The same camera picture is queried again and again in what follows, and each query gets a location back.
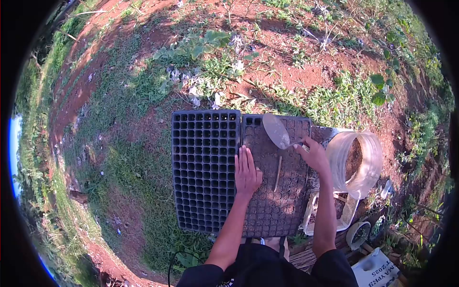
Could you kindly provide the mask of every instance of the small bowl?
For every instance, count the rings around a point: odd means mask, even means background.
[[[362,226],[363,226],[363,229],[364,229],[364,236],[362,236],[356,242],[352,243],[357,231]],[[347,231],[347,234],[346,234],[346,242],[349,245],[349,247],[351,248],[351,250],[358,249],[360,247],[360,245],[362,245],[365,242],[365,240],[367,240],[368,234],[370,233],[370,228],[371,228],[371,224],[368,221],[357,222],[357,223],[353,224],[349,228],[349,230]]]

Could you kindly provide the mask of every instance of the person's left hand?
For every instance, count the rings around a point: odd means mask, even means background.
[[[251,198],[261,185],[263,172],[255,168],[252,152],[246,146],[240,147],[239,156],[235,155],[234,158],[237,194]]]

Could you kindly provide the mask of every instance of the finger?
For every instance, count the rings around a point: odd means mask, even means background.
[[[313,139],[311,139],[309,136],[305,135],[302,139],[302,142],[304,142],[307,146],[311,147],[311,145],[316,144],[317,142]]]
[[[242,147],[239,148],[239,173],[241,174],[244,171],[244,164],[242,162],[242,158],[244,155],[242,154]]]
[[[252,152],[251,152],[251,150],[249,148],[247,148],[247,162],[248,162],[248,165],[249,165],[250,174],[255,179],[255,177],[257,176],[257,174],[255,172],[255,163],[253,162]]]
[[[235,174],[239,173],[239,158],[236,155],[234,155],[234,167],[235,167]]]
[[[299,153],[301,157],[307,161],[309,158],[309,152],[305,151],[304,148],[301,145],[294,144],[293,148],[295,149],[296,153]]]
[[[247,162],[247,149],[246,146],[242,146],[242,171],[247,173],[249,171],[249,165]]]
[[[261,171],[258,167],[256,171],[256,176],[257,176],[256,187],[259,188],[261,185],[261,182],[263,181],[263,171]]]

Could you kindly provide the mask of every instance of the hand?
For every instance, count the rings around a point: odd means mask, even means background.
[[[239,148],[239,156],[234,156],[234,162],[237,194],[251,198],[261,185],[263,172],[255,168],[252,152],[246,146]]]
[[[330,163],[328,162],[324,147],[308,136],[302,138],[300,142],[309,147],[309,152],[307,152],[302,146],[297,144],[293,145],[293,148],[301,155],[303,160],[319,174],[330,175]]]

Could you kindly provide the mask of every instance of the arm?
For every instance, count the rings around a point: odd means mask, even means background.
[[[236,198],[204,264],[213,264],[225,271],[236,260],[247,207],[262,178],[263,172],[255,168],[252,152],[246,146],[240,147],[239,156],[235,155]]]
[[[330,164],[321,144],[306,136],[302,142],[309,146],[309,152],[301,146],[294,145],[294,149],[303,160],[319,174],[319,206],[314,226],[313,252],[319,258],[325,252],[336,249],[336,210],[333,198]]]

